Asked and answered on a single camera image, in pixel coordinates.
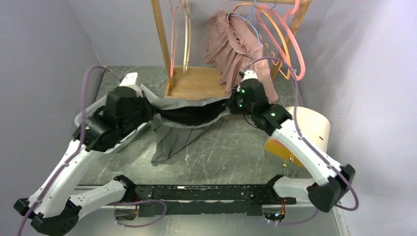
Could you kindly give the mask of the grey skirt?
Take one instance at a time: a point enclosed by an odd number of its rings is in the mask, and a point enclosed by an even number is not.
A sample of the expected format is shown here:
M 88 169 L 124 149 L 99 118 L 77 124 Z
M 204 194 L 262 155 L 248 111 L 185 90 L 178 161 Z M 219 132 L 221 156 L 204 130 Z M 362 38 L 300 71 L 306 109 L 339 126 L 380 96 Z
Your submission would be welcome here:
M 188 100 L 159 98 L 151 102 L 155 113 L 151 121 L 156 151 L 152 164 L 166 161 L 198 138 L 210 125 L 229 114 L 228 98 Z

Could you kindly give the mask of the pink pleated skirt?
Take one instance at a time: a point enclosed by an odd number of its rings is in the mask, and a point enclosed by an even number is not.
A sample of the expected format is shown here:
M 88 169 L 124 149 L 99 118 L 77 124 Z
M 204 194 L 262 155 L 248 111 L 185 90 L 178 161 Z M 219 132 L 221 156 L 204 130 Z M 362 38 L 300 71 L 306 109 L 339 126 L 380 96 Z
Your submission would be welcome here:
M 207 20 L 207 30 L 204 61 L 217 68 L 219 84 L 231 92 L 241 82 L 239 73 L 264 56 L 263 46 L 244 20 L 232 12 L 217 11 Z

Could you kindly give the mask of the blue wire hanger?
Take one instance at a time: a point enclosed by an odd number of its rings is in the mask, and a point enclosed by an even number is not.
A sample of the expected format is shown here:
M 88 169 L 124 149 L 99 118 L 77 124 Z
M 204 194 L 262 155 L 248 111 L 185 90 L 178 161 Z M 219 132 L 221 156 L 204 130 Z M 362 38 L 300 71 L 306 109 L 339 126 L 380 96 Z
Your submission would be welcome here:
M 247 18 L 241 17 L 241 18 L 244 19 L 251 26 L 251 28 L 253 29 L 254 33 L 256 34 L 256 37 L 257 37 L 259 46 L 262 47 L 260 35 L 259 35 L 256 27 L 252 24 L 252 15 L 253 15 L 253 11 L 255 9 L 256 4 L 257 4 L 257 1 L 254 0 L 253 3 L 252 3 L 251 9 L 250 9 L 250 11 L 248 13 L 248 17 Z

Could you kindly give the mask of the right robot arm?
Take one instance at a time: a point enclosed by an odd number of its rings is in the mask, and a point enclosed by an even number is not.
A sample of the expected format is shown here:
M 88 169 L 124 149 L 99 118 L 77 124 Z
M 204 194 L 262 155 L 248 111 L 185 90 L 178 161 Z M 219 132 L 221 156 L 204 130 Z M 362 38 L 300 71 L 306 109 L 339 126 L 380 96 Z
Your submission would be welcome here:
M 352 190 L 356 174 L 352 165 L 342 166 L 304 137 L 295 118 L 283 106 L 269 104 L 263 84 L 255 78 L 243 79 L 232 90 L 231 113 L 242 114 L 251 123 L 286 147 L 307 169 L 311 178 L 279 178 L 265 191 L 276 204 L 286 197 L 309 200 L 322 212 L 329 212 Z

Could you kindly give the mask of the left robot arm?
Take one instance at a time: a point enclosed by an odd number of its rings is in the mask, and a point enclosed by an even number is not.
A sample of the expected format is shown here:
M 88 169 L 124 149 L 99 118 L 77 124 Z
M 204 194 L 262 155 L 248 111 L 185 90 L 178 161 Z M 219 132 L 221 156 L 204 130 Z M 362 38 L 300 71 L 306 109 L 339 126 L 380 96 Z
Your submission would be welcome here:
M 89 167 L 105 154 L 130 143 L 151 120 L 157 95 L 144 85 L 120 86 L 77 116 L 79 127 L 68 148 L 42 186 L 14 208 L 31 226 L 47 236 L 67 234 L 80 219 L 111 203 L 128 205 L 137 199 L 136 184 L 119 175 L 107 184 L 74 195 Z

